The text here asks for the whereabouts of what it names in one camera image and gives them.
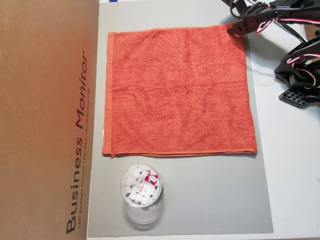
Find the brown cardboard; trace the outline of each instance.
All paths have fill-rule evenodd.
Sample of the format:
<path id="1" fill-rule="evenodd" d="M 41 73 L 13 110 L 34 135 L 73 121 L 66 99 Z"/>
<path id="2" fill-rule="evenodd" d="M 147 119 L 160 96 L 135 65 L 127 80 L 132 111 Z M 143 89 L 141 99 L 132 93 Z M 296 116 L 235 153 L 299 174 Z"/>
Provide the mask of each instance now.
<path id="1" fill-rule="evenodd" d="M 98 13 L 98 0 L 0 3 L 3 240 L 87 237 Z"/>

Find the towel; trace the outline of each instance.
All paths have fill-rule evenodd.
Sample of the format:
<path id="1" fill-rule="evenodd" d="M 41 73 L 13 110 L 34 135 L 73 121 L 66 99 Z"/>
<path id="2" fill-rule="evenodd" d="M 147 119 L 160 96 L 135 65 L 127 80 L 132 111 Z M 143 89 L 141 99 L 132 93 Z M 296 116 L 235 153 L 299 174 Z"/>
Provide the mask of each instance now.
<path id="1" fill-rule="evenodd" d="M 227 28 L 108 34 L 103 154 L 256 152 L 244 38 Z"/>

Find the gray mat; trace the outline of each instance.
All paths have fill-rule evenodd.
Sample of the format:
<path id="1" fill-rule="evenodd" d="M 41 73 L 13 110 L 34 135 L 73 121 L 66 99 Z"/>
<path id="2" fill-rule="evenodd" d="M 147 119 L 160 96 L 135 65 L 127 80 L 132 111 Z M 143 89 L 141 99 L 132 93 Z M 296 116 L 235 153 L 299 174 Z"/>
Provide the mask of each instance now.
<path id="1" fill-rule="evenodd" d="M 101 153 L 108 32 L 210 26 L 231 22 L 229 16 L 229 8 L 218 0 L 152 0 L 100 5 L 89 237 L 273 232 L 248 41 L 248 88 L 258 145 L 256 156 L 110 159 Z M 154 166 L 164 182 L 162 217 L 156 226 L 146 231 L 137 230 L 126 221 L 120 193 L 122 174 L 139 163 Z"/>

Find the plastic container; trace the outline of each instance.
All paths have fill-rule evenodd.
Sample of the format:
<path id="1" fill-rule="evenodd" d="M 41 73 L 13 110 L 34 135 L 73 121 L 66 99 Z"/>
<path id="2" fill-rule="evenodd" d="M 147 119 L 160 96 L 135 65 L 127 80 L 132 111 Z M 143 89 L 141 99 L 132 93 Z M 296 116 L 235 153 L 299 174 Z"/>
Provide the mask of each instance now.
<path id="1" fill-rule="evenodd" d="M 137 172 L 139 173 L 139 177 L 142 175 L 143 171 L 147 170 L 147 174 L 145 174 L 145 176 L 143 175 L 143 180 L 141 181 L 141 183 L 143 183 L 145 181 L 145 179 L 153 179 L 154 178 L 150 177 L 151 176 L 151 172 L 152 174 L 156 174 L 157 176 L 157 188 L 155 190 L 155 195 L 152 195 L 152 197 L 150 197 L 150 200 L 147 204 L 141 204 L 141 203 L 137 203 L 136 201 L 134 201 L 133 199 L 129 198 L 130 193 L 126 192 L 126 186 L 132 183 L 132 180 L 128 178 L 133 177 L 133 175 L 135 175 L 135 177 L 137 177 Z M 161 218 L 162 215 L 162 208 L 163 208 L 163 204 L 162 204 L 162 198 L 163 198 L 163 180 L 161 175 L 159 174 L 159 172 L 152 166 L 147 165 L 147 164 L 138 164 L 138 165 L 134 165 L 132 167 L 130 167 L 122 176 L 121 182 L 120 182 L 120 191 L 121 194 L 123 196 L 124 199 L 124 212 L 125 212 L 125 216 L 128 218 L 129 223 L 131 223 L 133 225 L 134 228 L 137 229 L 142 229 L 142 230 L 148 230 L 151 229 Z"/>

